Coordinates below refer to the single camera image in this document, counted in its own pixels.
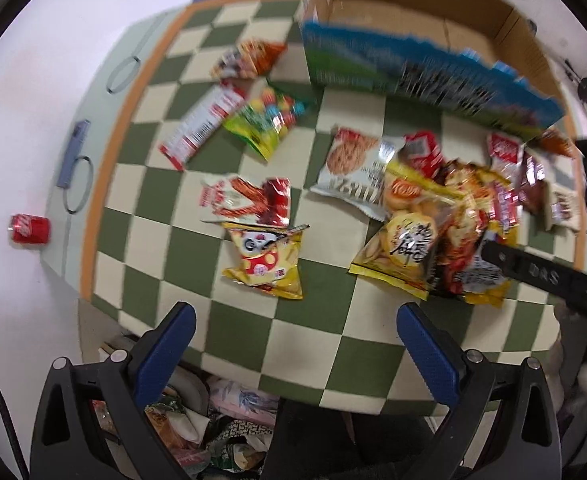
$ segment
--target patterned fabric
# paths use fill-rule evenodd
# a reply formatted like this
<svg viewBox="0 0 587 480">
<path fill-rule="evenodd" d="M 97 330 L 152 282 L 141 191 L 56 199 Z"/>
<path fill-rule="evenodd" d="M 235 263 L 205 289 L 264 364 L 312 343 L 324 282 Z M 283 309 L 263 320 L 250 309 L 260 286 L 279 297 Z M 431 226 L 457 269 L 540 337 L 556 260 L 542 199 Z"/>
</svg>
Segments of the patterned fabric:
<svg viewBox="0 0 587 480">
<path fill-rule="evenodd" d="M 176 301 L 191 303 L 198 327 L 186 358 L 215 375 L 279 396 L 366 413 L 442 414 L 395 329 L 398 306 L 414 298 L 379 281 L 347 273 L 381 224 L 346 203 L 309 192 L 342 124 L 374 136 L 435 132 L 448 158 L 487 162 L 487 131 L 438 110 L 377 94 L 309 83 L 296 1 L 242 2 L 195 13 L 179 31 L 134 113 L 112 175 L 100 225 L 92 302 L 141 335 Z M 175 171 L 158 151 L 180 118 L 209 89 L 209 69 L 232 44 L 251 37 L 286 40 L 289 50 L 270 78 L 284 91 L 313 96 L 268 165 L 226 131 L 216 132 Z M 265 81 L 254 84 L 258 95 Z M 573 179 L 573 167 L 557 160 Z M 200 181 L 208 173 L 240 173 L 257 181 L 286 176 L 294 224 L 311 228 L 302 240 L 304 299 L 279 300 L 221 276 L 236 250 L 218 225 L 198 220 Z M 575 236 L 545 232 L 523 217 L 526 250 L 571 263 Z M 555 299 L 513 284 L 502 309 L 430 298 L 427 316 L 463 349 L 519 364 L 543 359 L 558 335 Z"/>
</svg>

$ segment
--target soda can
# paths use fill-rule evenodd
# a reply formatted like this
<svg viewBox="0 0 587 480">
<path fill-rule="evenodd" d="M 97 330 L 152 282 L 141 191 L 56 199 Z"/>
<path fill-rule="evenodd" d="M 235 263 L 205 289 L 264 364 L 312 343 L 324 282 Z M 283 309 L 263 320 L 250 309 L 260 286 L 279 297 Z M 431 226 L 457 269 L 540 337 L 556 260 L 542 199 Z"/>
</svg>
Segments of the soda can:
<svg viewBox="0 0 587 480">
<path fill-rule="evenodd" d="M 51 221 L 42 216 L 17 214 L 9 224 L 11 241 L 21 245 L 44 245 L 51 237 Z"/>
</svg>

